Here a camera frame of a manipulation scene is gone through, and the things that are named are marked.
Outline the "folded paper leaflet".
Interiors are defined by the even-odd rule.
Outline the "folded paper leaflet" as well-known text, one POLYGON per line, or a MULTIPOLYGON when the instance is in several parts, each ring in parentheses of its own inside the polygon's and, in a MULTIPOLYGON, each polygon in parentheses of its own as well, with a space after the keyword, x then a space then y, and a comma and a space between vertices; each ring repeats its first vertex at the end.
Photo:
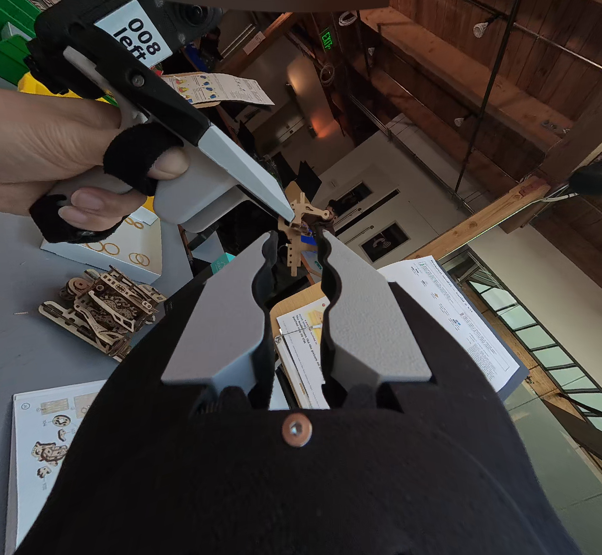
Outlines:
POLYGON ((161 78, 197 108, 214 107, 222 102, 237 102, 256 107, 274 104, 253 79, 200 71, 164 75, 161 78))

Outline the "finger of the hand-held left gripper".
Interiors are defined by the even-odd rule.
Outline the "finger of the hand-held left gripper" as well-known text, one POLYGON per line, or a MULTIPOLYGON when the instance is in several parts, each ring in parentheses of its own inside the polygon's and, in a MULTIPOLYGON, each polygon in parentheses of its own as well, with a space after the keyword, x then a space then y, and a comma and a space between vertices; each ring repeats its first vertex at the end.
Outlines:
POLYGON ((294 220, 295 213, 274 176, 218 127, 209 126, 199 139, 198 148, 278 217, 286 222, 294 220))

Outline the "wooden clipboard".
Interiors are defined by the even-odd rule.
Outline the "wooden clipboard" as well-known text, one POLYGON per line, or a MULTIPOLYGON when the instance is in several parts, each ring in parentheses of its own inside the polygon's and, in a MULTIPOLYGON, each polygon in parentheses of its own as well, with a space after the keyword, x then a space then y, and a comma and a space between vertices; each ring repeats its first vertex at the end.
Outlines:
POLYGON ((278 317, 314 303, 324 296, 325 295, 321 290, 321 282, 318 282, 276 303, 270 310, 272 333, 274 335, 279 334, 280 326, 277 322, 278 317))

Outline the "white clipped paper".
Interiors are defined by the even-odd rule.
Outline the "white clipped paper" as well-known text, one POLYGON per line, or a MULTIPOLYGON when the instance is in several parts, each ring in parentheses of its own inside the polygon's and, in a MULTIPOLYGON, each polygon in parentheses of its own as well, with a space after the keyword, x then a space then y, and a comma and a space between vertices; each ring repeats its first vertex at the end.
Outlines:
POLYGON ((276 349, 295 398, 304 409, 329 408, 321 369, 321 334, 328 304, 328 298, 322 297, 276 319, 276 349))

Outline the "white printed instruction sheet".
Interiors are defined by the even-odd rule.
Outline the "white printed instruction sheet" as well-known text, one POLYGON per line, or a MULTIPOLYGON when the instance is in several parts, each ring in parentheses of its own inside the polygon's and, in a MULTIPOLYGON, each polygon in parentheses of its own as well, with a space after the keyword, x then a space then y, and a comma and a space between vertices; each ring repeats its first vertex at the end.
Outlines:
POLYGON ((432 256, 395 262, 380 268, 379 272, 388 282, 403 288, 454 337, 478 365, 470 353, 472 347, 480 349, 476 329, 469 327, 470 321, 478 319, 476 311, 432 256))

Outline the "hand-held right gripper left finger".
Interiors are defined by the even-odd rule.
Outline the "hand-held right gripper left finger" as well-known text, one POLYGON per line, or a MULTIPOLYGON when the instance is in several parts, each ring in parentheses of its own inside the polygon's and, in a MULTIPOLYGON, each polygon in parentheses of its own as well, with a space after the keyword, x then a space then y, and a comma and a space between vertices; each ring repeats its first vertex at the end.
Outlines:
POLYGON ((164 385, 203 386, 216 397, 237 387, 252 407, 268 408, 276 356, 266 302, 277 243, 277 232, 266 232, 207 280, 162 373, 164 385))

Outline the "assembled wooden gear model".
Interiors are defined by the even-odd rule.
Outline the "assembled wooden gear model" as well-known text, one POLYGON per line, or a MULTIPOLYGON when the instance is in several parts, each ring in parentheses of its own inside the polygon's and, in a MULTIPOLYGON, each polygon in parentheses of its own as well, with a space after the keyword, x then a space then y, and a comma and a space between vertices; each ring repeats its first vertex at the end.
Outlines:
POLYGON ((134 335, 154 324, 159 305, 167 297, 152 285, 136 283, 112 265, 109 271, 89 268, 84 274, 71 278, 59 292, 67 307, 46 301, 39 305, 39 312, 122 362, 131 351, 134 335))

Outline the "stack of green bins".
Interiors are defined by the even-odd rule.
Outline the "stack of green bins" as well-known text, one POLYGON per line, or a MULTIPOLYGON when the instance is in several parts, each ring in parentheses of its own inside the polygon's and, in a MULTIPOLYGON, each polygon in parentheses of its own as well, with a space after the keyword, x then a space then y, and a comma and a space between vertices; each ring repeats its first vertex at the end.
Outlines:
POLYGON ((24 62, 28 42, 35 36, 34 22, 43 11, 28 0, 1 0, 1 88, 17 89, 20 78, 29 72, 24 62))

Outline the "small wooden model part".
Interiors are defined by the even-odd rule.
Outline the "small wooden model part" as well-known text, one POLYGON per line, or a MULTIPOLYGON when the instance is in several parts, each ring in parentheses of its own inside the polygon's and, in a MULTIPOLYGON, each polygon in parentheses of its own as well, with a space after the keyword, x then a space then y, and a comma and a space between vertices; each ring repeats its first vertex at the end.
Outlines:
POLYGON ((287 267, 291 276, 296 278, 298 267, 302 265, 302 237, 309 236, 309 229, 303 226, 304 218, 308 215, 322 221, 329 221, 333 218, 333 213, 312 206, 296 182, 289 184, 285 189, 285 195, 292 207, 294 218, 288 222, 280 217, 277 227, 287 237, 287 267))

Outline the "yellow plastic bin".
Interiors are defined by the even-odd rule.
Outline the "yellow plastic bin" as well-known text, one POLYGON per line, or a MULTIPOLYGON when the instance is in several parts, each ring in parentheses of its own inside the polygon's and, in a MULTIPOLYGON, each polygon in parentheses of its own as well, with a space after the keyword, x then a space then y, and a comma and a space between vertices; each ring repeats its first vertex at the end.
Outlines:
POLYGON ((43 96, 55 96, 41 82, 36 80, 30 72, 27 72, 18 82, 18 92, 26 94, 37 94, 43 96))

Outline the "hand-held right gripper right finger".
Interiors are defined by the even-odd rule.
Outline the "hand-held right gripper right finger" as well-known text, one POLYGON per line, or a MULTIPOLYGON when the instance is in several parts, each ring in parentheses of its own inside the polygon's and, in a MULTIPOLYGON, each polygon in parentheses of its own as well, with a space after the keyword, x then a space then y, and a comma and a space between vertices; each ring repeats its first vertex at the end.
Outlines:
POLYGON ((320 366, 329 408, 351 390, 424 383, 432 371, 385 277, 330 232, 317 238, 322 266, 320 366))

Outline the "person's left hand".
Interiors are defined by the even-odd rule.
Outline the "person's left hand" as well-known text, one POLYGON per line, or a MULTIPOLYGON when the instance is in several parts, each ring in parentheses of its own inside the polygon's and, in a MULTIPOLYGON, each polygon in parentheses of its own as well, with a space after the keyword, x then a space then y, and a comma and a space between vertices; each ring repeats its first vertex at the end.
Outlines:
MULTIPOLYGON (((114 106, 95 100, 58 98, 1 89, 1 213, 29 216, 30 207, 53 186, 101 166, 122 118, 114 106)), ((148 176, 171 180, 189 161, 179 148, 163 153, 148 176)), ((146 202, 85 186, 59 213, 74 228, 109 230, 146 202)))

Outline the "white box with gold rings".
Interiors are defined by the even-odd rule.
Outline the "white box with gold rings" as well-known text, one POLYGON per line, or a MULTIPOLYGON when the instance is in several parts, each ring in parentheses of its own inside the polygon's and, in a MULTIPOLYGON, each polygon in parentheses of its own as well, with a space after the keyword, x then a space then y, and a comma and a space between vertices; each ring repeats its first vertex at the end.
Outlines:
POLYGON ((152 284, 162 274, 161 223, 148 205, 139 207, 120 227, 97 243, 67 244, 42 241, 41 250, 90 267, 111 267, 131 280, 152 284))

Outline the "model instruction booklet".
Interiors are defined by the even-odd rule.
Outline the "model instruction booklet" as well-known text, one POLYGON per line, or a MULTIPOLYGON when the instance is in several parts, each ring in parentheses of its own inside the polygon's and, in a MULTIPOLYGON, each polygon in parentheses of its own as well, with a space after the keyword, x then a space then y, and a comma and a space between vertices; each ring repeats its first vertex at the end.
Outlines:
POLYGON ((13 395, 5 554, 14 554, 40 514, 75 433, 105 382, 13 395))

